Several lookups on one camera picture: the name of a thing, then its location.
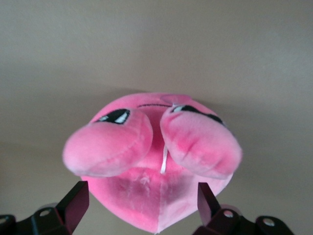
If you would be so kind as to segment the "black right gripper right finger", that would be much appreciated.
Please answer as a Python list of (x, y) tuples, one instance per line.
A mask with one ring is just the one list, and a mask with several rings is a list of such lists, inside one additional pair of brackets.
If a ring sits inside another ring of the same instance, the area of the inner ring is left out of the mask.
[(202, 226), (199, 235), (292, 235), (280, 219), (263, 215), (254, 222), (247, 220), (238, 208), (220, 205), (208, 183), (198, 183), (198, 211)]

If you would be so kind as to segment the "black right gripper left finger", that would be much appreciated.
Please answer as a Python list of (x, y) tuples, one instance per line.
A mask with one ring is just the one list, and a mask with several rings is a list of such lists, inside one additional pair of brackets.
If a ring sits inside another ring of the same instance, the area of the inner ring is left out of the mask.
[(89, 207), (89, 186), (79, 181), (59, 202), (48, 204), (28, 218), (17, 221), (12, 214), (0, 216), (2, 235), (71, 235)]

